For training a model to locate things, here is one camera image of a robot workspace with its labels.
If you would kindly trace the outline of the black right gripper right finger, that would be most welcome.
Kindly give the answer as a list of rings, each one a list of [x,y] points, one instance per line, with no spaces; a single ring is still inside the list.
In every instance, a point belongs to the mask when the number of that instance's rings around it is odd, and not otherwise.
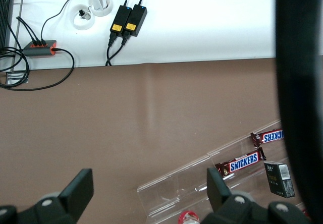
[[[310,219],[288,202],[271,202],[264,208],[245,192],[233,194],[218,170],[207,169],[207,196],[213,209],[202,223],[310,223]]]

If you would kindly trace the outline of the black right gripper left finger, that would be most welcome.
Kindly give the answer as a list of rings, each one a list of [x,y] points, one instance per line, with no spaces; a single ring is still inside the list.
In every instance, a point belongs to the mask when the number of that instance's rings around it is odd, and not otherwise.
[[[23,211],[1,206],[1,223],[77,223],[94,194],[92,169],[82,169],[61,191],[43,196]]]

